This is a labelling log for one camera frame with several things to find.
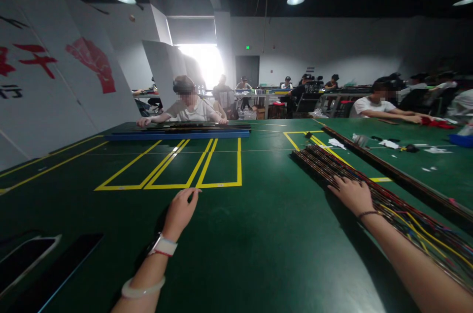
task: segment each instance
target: red chinese character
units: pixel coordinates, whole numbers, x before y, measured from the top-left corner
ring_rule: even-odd
[[[54,74],[51,70],[49,70],[47,63],[56,63],[57,60],[51,57],[40,57],[36,53],[44,53],[46,49],[40,45],[35,44],[13,44],[15,47],[20,49],[26,50],[28,52],[32,52],[34,55],[34,59],[31,60],[20,60],[20,63],[23,64],[39,64],[43,67],[44,71],[49,75],[51,79],[55,79]]]
[[[90,70],[97,73],[104,94],[116,92],[115,81],[113,80],[112,69],[110,68],[107,55],[92,41],[81,37],[72,45],[68,44],[66,51]]]
[[[3,76],[8,76],[9,72],[15,71],[16,69],[10,64],[6,63],[6,54],[8,53],[8,48],[0,47],[0,74]]]

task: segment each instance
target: white watch strap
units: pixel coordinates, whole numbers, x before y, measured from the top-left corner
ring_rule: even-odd
[[[176,251],[177,243],[171,242],[164,237],[160,237],[158,243],[154,247],[153,253],[161,253],[167,256],[173,256]]]

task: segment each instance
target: bundle of wires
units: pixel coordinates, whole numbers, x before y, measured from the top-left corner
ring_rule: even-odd
[[[292,157],[310,174],[336,188],[335,175],[366,182],[371,190],[374,208],[381,211],[394,228],[473,294],[473,248],[458,234],[319,146],[310,145],[301,151],[294,151]]]

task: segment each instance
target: green workbench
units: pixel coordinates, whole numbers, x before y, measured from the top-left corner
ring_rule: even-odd
[[[473,150],[451,145],[451,131],[374,119],[323,122],[349,138],[356,133],[446,147],[452,153],[412,154],[369,143],[381,159],[473,208],[473,180],[466,174]],[[95,232],[105,233],[104,239],[44,312],[110,310],[123,282],[136,271],[158,217],[179,191],[172,187],[190,180],[191,186],[202,183],[203,192],[169,261],[159,311],[416,312],[371,237],[338,199],[289,158],[295,147],[307,144],[303,132],[320,131],[322,125],[312,119],[248,123],[250,138],[217,144],[207,139],[185,146],[179,140],[104,143],[103,137],[94,137],[0,173],[0,239],[28,229],[63,235],[58,247],[0,301],[0,312],[78,236]],[[113,131],[133,128],[129,123]],[[314,135],[328,145],[327,134]],[[370,178],[386,180],[350,151],[332,150]],[[387,189],[473,243],[387,180],[382,183]],[[0,254],[18,243],[0,248]]]

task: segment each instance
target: red fist painting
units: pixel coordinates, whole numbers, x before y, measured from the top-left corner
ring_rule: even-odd
[[[116,92],[108,58],[92,41],[81,37],[72,45],[68,44],[66,52],[72,54],[83,65],[97,73],[104,94]]]

